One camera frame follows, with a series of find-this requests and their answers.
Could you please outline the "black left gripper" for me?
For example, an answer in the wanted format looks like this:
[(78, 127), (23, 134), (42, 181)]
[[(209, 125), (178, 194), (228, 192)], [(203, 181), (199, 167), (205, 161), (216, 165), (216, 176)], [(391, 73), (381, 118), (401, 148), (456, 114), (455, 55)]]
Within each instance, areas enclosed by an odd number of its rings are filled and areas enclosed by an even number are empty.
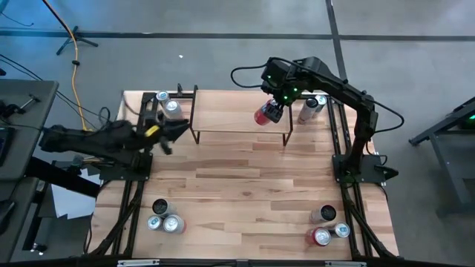
[[(158, 125), (160, 129), (146, 137), (144, 133), (153, 125)], [(170, 143), (176, 142), (188, 129), (188, 119), (146, 119), (140, 129), (137, 129), (137, 140), (142, 147), (159, 144), (165, 155), (171, 155)]]

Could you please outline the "red Fanta can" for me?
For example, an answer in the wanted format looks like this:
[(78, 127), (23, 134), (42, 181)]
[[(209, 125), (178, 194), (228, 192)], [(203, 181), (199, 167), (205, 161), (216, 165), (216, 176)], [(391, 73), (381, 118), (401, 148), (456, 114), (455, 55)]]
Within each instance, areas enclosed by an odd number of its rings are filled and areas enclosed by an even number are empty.
[(254, 120), (258, 125), (264, 126), (270, 122), (270, 119), (265, 116), (265, 111), (266, 108), (263, 108), (263, 105), (255, 111)]
[(331, 234), (326, 228), (317, 227), (309, 229), (305, 235), (305, 241), (309, 245), (327, 246), (331, 242)]

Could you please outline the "slim silver Celsius can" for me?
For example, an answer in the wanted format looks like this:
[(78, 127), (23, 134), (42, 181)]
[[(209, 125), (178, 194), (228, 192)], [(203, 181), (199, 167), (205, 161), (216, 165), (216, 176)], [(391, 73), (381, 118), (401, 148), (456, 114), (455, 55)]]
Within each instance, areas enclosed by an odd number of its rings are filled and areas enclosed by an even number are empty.
[(323, 205), (320, 208), (312, 210), (309, 216), (311, 223), (327, 223), (333, 221), (336, 217), (336, 210), (331, 205)]
[(298, 115), (298, 123), (306, 124), (307, 121), (312, 118), (317, 107), (318, 107), (318, 100), (316, 98), (306, 99)]
[(166, 199), (157, 199), (152, 204), (152, 211), (160, 217), (177, 214), (176, 207)]

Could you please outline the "silver orange can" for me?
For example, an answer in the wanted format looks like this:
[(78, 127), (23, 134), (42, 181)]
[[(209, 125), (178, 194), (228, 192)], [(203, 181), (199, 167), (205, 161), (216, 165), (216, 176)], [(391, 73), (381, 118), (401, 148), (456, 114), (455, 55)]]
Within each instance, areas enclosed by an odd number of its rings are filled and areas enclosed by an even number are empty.
[(183, 119), (183, 111), (181, 105), (176, 100), (168, 100), (164, 106), (164, 113), (169, 119)]
[(163, 230), (170, 234), (182, 234), (186, 230), (186, 222), (176, 214), (169, 215), (163, 220)]

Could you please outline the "slim silver can blue tab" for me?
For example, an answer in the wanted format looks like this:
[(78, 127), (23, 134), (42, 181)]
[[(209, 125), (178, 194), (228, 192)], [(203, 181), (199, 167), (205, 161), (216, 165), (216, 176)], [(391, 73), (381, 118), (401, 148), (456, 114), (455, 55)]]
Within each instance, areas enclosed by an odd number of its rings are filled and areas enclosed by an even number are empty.
[(347, 238), (351, 234), (350, 227), (345, 222), (336, 222), (327, 225), (326, 229), (333, 238)]
[(155, 97), (163, 108), (166, 107), (166, 103), (170, 100), (169, 94), (166, 90), (159, 90)]
[(163, 218), (157, 215), (152, 215), (147, 220), (147, 226), (149, 230), (152, 231), (162, 231), (163, 229)]

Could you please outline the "black aluminium crossbar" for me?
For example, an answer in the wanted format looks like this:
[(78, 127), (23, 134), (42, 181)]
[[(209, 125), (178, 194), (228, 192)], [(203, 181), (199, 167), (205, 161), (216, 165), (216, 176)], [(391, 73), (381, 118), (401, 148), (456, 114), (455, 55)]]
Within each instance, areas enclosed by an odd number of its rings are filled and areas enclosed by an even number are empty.
[[(142, 94), (151, 94), (152, 96), (155, 96), (157, 92), (154, 91), (143, 91)], [(315, 98), (317, 96), (323, 96), (329, 98), (330, 95), (328, 95), (325, 92), (316, 92), (316, 93), (309, 93), (309, 92), (303, 92), (298, 99), (311, 99)], [(194, 91), (184, 91), (182, 93), (178, 92), (168, 92), (168, 97), (170, 99), (193, 99), (194, 98)]]

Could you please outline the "slim blue striped can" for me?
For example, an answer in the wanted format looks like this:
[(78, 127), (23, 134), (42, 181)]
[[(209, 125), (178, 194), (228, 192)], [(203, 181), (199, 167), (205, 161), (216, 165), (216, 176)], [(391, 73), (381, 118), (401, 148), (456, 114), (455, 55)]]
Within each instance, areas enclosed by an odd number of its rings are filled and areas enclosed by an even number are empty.
[(315, 96), (315, 100), (317, 102), (317, 106), (315, 108), (315, 112), (312, 115), (313, 119), (317, 117), (317, 115), (323, 110), (323, 108), (327, 104), (327, 98), (324, 95)]

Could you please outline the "black knob clamp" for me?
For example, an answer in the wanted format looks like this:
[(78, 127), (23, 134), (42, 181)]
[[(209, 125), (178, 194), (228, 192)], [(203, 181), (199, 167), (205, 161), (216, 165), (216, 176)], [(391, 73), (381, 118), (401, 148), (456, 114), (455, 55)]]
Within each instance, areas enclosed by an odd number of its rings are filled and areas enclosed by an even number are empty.
[(112, 162), (98, 157), (86, 157), (81, 155), (75, 155), (71, 163), (66, 167), (66, 171), (72, 174), (80, 175), (82, 170), (90, 165), (94, 168), (100, 169), (101, 167), (112, 166)]

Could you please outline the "black diagonal beam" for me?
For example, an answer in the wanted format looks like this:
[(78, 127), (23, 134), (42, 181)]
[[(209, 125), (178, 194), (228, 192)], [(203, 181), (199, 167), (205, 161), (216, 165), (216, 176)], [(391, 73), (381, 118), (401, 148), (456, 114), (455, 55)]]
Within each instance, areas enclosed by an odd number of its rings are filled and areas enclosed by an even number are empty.
[(100, 185), (35, 157), (30, 158), (24, 175), (94, 198), (100, 190)]

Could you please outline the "white paper sheet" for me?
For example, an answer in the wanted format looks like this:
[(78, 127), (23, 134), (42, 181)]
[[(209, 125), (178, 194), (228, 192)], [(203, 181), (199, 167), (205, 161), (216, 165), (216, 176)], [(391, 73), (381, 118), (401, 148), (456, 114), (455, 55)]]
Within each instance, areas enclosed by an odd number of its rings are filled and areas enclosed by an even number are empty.
[(66, 216), (68, 220), (92, 215), (96, 197), (76, 193), (58, 185), (51, 186), (56, 217)]

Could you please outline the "black tripod stand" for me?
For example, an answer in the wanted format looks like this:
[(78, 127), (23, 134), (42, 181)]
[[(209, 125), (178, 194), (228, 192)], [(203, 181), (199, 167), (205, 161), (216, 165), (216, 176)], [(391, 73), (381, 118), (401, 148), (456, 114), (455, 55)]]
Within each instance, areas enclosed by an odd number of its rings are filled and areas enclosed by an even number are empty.
[[(94, 46), (94, 47), (99, 46), (96, 42), (92, 42), (92, 41), (89, 41), (89, 40), (85, 39), (82, 36), (82, 34), (79, 32), (79, 27), (78, 26), (75, 26), (72, 29), (72, 34), (73, 34), (76, 42), (84, 42), (84, 43), (86, 43), (88, 45), (91, 45), (91, 46)], [(62, 51), (71, 43), (73, 43), (73, 39), (71, 37), (68, 37), (66, 39), (66, 41), (63, 43), (63, 45), (57, 50), (56, 55), (59, 56), (62, 53)]]

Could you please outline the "grey side table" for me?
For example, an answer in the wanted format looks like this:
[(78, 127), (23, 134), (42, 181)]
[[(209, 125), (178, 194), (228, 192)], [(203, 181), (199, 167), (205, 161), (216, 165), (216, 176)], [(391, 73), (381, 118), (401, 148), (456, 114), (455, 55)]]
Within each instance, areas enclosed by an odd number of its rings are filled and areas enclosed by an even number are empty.
[(0, 234), (0, 263), (9, 262), (22, 232), (39, 180), (26, 177), (18, 183), (0, 182), (0, 201), (11, 199), (15, 207), (3, 234)]
[(59, 84), (55, 81), (0, 79), (0, 100), (7, 105), (23, 105), (30, 99), (30, 93), (41, 100), (29, 104), (23, 114), (14, 113), (7, 119), (0, 119), (0, 127), (12, 127), (16, 130), (6, 160), (0, 167), (0, 181), (13, 181), (23, 177), (58, 87)]

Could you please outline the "black metal clamp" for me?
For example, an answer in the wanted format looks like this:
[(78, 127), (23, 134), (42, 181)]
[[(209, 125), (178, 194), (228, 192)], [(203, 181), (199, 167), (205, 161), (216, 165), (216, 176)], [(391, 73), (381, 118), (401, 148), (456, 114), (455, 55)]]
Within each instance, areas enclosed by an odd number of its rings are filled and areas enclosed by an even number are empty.
[(29, 94), (30, 99), (26, 101), (23, 105), (18, 106), (16, 104), (6, 104), (3, 100), (0, 100), (0, 117), (7, 119), (14, 113), (23, 114), (26, 112), (25, 108), (34, 102), (41, 102), (41, 100), (34, 96), (33, 94)]

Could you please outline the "dark tablet device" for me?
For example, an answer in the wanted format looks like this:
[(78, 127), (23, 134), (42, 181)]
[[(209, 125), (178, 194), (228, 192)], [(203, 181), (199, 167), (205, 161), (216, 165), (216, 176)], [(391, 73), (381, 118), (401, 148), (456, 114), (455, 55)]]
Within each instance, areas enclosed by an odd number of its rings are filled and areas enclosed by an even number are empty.
[(16, 130), (12, 127), (0, 127), (0, 167), (6, 160)]

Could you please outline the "black frame beam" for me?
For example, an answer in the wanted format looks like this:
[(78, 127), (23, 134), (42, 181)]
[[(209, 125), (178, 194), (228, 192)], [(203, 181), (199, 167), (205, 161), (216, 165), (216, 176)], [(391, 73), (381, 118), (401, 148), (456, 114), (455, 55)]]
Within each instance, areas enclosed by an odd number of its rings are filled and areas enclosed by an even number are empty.
[[(0, 267), (117, 267), (125, 255), (66, 257), (53, 260), (28, 260), (0, 263)], [(325, 261), (364, 262), (367, 267), (468, 267), (443, 263), (403, 260), (402, 258), (358, 257), (356, 260), (219, 260), (162, 258), (155, 267), (325, 267)]]

